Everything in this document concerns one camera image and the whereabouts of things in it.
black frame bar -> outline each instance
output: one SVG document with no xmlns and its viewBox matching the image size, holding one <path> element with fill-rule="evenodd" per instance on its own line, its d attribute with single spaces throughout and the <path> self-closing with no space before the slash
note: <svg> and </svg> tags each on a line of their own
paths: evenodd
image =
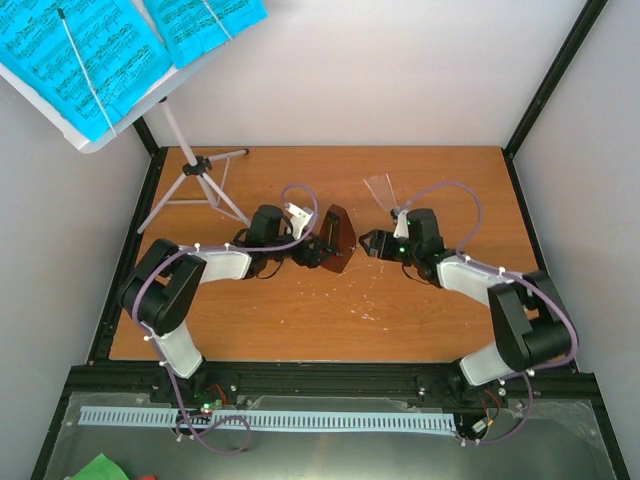
<svg viewBox="0 0 640 480">
<path fill-rule="evenodd" d="M 509 143 L 502 150 L 540 269 L 546 269 L 546 265 L 520 186 L 514 159 L 606 3 L 607 0 L 586 1 Z M 69 373 L 31 477 L 32 480 L 39 480 L 46 473 L 69 397 L 74 392 L 146 392 L 153 400 L 173 402 L 166 373 L 157 362 L 109 359 L 121 312 L 115 300 L 115 292 L 135 265 L 142 240 L 142 235 L 138 235 L 136 229 L 151 209 L 167 155 L 167 148 L 158 147 L 144 119 L 136 120 L 134 128 L 151 158 L 149 170 L 109 289 L 88 362 L 84 366 L 72 367 Z M 442 397 L 437 391 L 424 392 L 423 386 L 439 384 L 443 374 L 450 368 L 449 364 L 295 364 L 207 361 L 205 366 L 207 370 L 220 375 L 227 387 L 230 387 L 230 382 L 233 382 L 237 390 L 234 396 L 368 396 L 400 399 L 417 406 L 441 408 L 444 412 L 457 415 L 481 411 L 480 405 L 460 406 L 449 398 Z M 540 372 L 531 380 L 540 398 L 582 399 L 591 402 L 617 478 L 630 478 L 593 374 L 578 373 L 575 368 L 566 368 Z M 526 398 L 526 396 L 523 381 L 510 382 L 506 398 Z"/>
</svg>

wooden tabletop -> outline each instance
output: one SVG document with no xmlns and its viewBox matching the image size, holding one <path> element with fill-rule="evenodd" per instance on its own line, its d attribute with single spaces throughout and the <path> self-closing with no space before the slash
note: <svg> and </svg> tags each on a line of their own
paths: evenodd
<svg viewBox="0 0 640 480">
<path fill-rule="evenodd" d="M 199 155 L 232 149 L 198 148 Z M 171 148 L 156 201 L 180 173 L 185 158 Z M 223 162 L 212 176 L 220 180 Z M 321 216 L 343 206 L 362 235 L 393 230 L 388 212 L 363 179 L 389 174 L 404 203 L 420 189 L 442 181 L 462 182 L 479 195 L 484 224 L 466 251 L 509 269 L 536 269 L 522 217 L 498 147 L 256 147 L 232 160 L 225 191 L 251 218 L 260 204 L 280 205 L 288 183 L 316 193 Z M 191 177 L 173 197 L 204 199 Z M 310 206 L 304 192 L 288 198 Z M 476 209 L 461 189 L 440 189 L 414 207 L 433 208 L 448 247 L 473 227 Z M 140 256 L 157 238 L 193 245 L 230 241 L 243 225 L 206 204 L 168 205 L 147 229 Z M 264 274 L 275 264 L 271 263 Z M 269 280 L 223 280 L 200 286 L 187 317 L 196 346 L 210 360 L 251 361 L 451 361 L 493 339 L 489 311 L 462 295 L 407 279 L 399 264 L 367 257 L 358 246 L 341 275 L 307 269 L 292 261 Z M 151 359 L 142 333 L 123 314 L 112 359 Z"/>
</svg>

printed musical notes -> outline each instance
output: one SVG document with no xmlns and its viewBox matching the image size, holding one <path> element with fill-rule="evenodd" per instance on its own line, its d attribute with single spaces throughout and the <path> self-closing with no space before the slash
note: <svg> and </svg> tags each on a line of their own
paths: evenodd
<svg viewBox="0 0 640 480">
<path fill-rule="evenodd" d="M 59 8 L 113 124 L 167 72 L 171 59 L 129 0 L 0 0 L 0 63 L 96 141 L 109 126 Z"/>
<path fill-rule="evenodd" d="M 225 43 L 229 38 L 224 30 L 234 37 L 267 16 L 261 0 L 144 0 L 144 4 L 178 68 Z"/>
</svg>

green object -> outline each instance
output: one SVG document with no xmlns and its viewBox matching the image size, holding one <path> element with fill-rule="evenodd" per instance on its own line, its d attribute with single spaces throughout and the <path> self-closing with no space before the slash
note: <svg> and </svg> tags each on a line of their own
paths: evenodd
<svg viewBox="0 0 640 480">
<path fill-rule="evenodd" d="M 120 467 L 105 457 L 104 453 L 91 460 L 72 478 L 73 480 L 129 480 Z"/>
</svg>

gray floor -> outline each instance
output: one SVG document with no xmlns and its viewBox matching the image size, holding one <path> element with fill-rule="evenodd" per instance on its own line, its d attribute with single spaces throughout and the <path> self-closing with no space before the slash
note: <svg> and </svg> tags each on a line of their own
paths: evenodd
<svg viewBox="0 0 640 480">
<path fill-rule="evenodd" d="M 216 456 L 191 441 L 177 443 L 169 429 L 75 426 L 69 412 L 47 478 L 71 476 L 104 453 L 129 478 L 153 474 L 159 480 L 614 479 L 599 433 L 585 416 L 588 407 L 579 407 L 541 404 L 518 435 L 495 446 L 462 448 L 451 437 L 419 434 L 256 432 L 251 448 L 234 457 Z M 509 412 L 501 414 L 494 433 L 513 421 Z M 243 435 L 216 432 L 208 441 L 231 448 Z"/>
</svg>

